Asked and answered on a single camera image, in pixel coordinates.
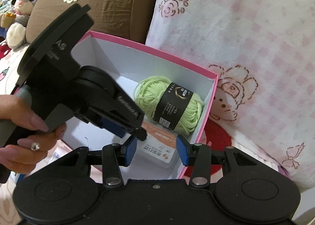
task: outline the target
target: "pink box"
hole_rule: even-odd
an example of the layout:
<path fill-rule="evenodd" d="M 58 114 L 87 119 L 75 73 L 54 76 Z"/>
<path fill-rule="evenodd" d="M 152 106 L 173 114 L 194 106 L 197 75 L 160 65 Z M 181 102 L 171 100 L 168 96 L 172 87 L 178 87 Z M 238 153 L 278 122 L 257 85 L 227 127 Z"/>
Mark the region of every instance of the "pink box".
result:
<path fill-rule="evenodd" d="M 204 109 L 196 130 L 187 139 L 199 142 L 207 122 L 217 86 L 218 75 L 188 61 L 163 51 L 119 37 L 89 31 L 71 52 L 80 65 L 97 66 L 110 74 L 132 97 L 138 82 L 153 75 L 169 78 L 182 87 L 198 93 L 204 101 Z M 67 122 L 64 141 L 72 148 L 88 146 L 100 150 L 104 145 L 121 142 L 121 139 L 104 129 L 73 118 Z M 127 179 L 175 179 L 181 178 L 186 168 L 180 159 L 170 169 L 162 168 L 135 154 L 128 168 L 121 167 Z"/>

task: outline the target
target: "woman's hand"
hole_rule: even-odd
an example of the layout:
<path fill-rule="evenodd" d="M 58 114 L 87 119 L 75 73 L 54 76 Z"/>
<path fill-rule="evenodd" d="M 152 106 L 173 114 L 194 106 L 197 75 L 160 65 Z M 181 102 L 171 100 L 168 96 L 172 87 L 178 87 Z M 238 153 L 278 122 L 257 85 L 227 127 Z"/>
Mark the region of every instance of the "woman's hand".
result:
<path fill-rule="evenodd" d="M 48 131 L 45 122 L 14 95 L 0 95 L 0 119 L 10 119 L 17 126 L 29 130 Z M 66 128 L 66 124 L 63 124 L 50 134 L 32 135 L 26 139 L 19 139 L 18 145 L 0 148 L 0 163 L 20 174 L 31 172 L 36 164 L 47 156 L 57 140 L 62 139 Z M 39 143 L 39 150 L 31 150 L 33 142 Z"/>

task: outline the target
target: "brown pillow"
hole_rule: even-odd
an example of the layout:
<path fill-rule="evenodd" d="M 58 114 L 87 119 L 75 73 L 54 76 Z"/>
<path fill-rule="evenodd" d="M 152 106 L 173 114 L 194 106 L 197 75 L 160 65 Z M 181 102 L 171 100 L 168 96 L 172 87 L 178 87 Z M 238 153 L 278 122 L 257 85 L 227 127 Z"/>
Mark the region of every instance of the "brown pillow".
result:
<path fill-rule="evenodd" d="M 94 19 L 91 30 L 145 43 L 156 0 L 78 0 L 89 4 Z M 72 3 L 64 0 L 38 0 L 26 28 L 26 40 L 35 38 Z"/>

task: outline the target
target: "bedding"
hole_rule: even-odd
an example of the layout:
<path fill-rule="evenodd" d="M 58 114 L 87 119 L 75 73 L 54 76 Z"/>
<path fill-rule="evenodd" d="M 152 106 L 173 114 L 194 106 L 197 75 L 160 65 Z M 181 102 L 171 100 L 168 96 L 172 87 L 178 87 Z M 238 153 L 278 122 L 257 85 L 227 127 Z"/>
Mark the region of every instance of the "bedding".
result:
<path fill-rule="evenodd" d="M 146 45 L 219 74 L 209 118 L 304 190 L 315 186 L 314 23 L 314 0 L 156 0 Z"/>
<path fill-rule="evenodd" d="M 0 94 L 11 94 L 19 78 L 17 68 L 29 44 L 11 50 L 4 41 L 0 42 Z"/>

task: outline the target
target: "bunny ear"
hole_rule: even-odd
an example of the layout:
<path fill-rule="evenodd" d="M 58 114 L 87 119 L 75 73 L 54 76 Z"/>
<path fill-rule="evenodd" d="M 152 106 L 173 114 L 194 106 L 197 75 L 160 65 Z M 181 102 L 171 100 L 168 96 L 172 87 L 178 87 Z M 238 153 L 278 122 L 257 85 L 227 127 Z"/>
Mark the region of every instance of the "bunny ear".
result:
<path fill-rule="evenodd" d="M 209 70 L 219 75 L 219 78 L 224 74 L 224 68 L 215 64 L 209 65 Z"/>
<path fill-rule="evenodd" d="M 244 97 L 241 101 L 241 104 L 244 104 L 247 100 L 252 98 L 253 94 L 258 88 L 258 83 L 256 79 L 250 77 L 246 79 L 242 85 L 244 87 Z"/>
<path fill-rule="evenodd" d="M 236 65 L 234 67 L 230 67 L 224 73 L 224 77 L 233 78 L 235 81 L 244 82 L 244 80 L 248 77 L 249 71 L 242 67 L 241 65 Z"/>

